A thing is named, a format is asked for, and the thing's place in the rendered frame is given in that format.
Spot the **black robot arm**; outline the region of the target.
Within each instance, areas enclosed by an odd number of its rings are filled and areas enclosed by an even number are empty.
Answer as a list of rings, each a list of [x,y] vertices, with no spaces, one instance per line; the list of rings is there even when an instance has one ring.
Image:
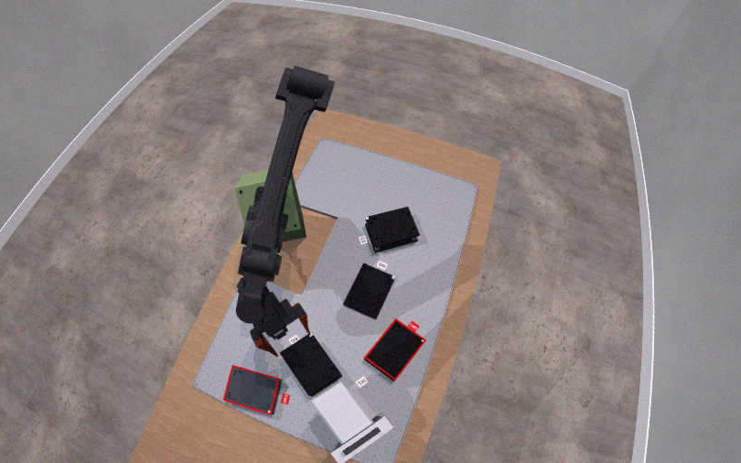
[[[238,271],[243,278],[237,284],[236,306],[241,321],[258,323],[273,339],[282,338],[288,331],[282,320],[286,312],[274,293],[264,302],[269,294],[267,281],[274,281],[282,261],[277,253],[288,222],[282,210],[286,191],[306,123],[314,110],[326,111],[334,84],[326,74],[294,66],[285,68],[275,95],[275,99],[285,101],[285,115],[265,186],[256,189],[254,205],[248,209],[241,242],[247,245],[242,248]]]

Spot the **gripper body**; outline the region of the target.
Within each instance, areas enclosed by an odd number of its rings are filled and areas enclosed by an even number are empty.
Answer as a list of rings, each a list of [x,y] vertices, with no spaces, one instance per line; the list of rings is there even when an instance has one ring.
[[[271,292],[269,291],[269,294],[264,299],[264,302],[268,300],[268,298],[270,297],[270,295],[271,295]],[[298,304],[295,307],[291,307],[291,305],[290,305],[290,303],[288,302],[287,299],[285,299],[282,302],[280,302],[280,304],[282,305],[282,307],[284,308],[284,310],[286,312],[286,315],[284,317],[282,317],[282,320],[283,320],[283,322],[286,325],[289,325],[290,323],[292,323],[296,319],[302,317],[306,313],[305,310],[301,307],[300,304]],[[250,333],[251,333],[251,336],[252,336],[252,340],[253,341],[256,341],[257,339],[259,339],[261,337],[261,334],[263,334],[265,331],[259,326],[258,323],[253,323],[253,327],[254,328],[250,331]]]

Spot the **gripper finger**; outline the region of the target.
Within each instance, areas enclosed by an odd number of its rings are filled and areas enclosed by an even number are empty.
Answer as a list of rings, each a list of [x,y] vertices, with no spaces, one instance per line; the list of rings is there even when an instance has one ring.
[[[295,304],[295,305],[293,305],[292,307],[295,307],[295,306],[297,306],[298,304],[299,304],[299,303],[296,303],[296,304]],[[304,314],[304,315],[303,315],[302,317],[300,317],[299,319],[300,319],[300,321],[302,322],[302,325],[304,326],[304,328],[306,329],[306,332],[307,332],[307,333],[309,334],[309,336],[310,336],[311,334],[310,334],[310,331],[309,331],[309,328],[308,328],[308,325],[307,325],[307,314],[305,313],[305,314]]]
[[[261,337],[257,339],[254,342],[255,346],[261,350],[266,350],[271,352],[274,356],[278,357],[277,353],[275,352],[274,348],[270,345],[270,343],[267,341],[267,339],[261,334]]]

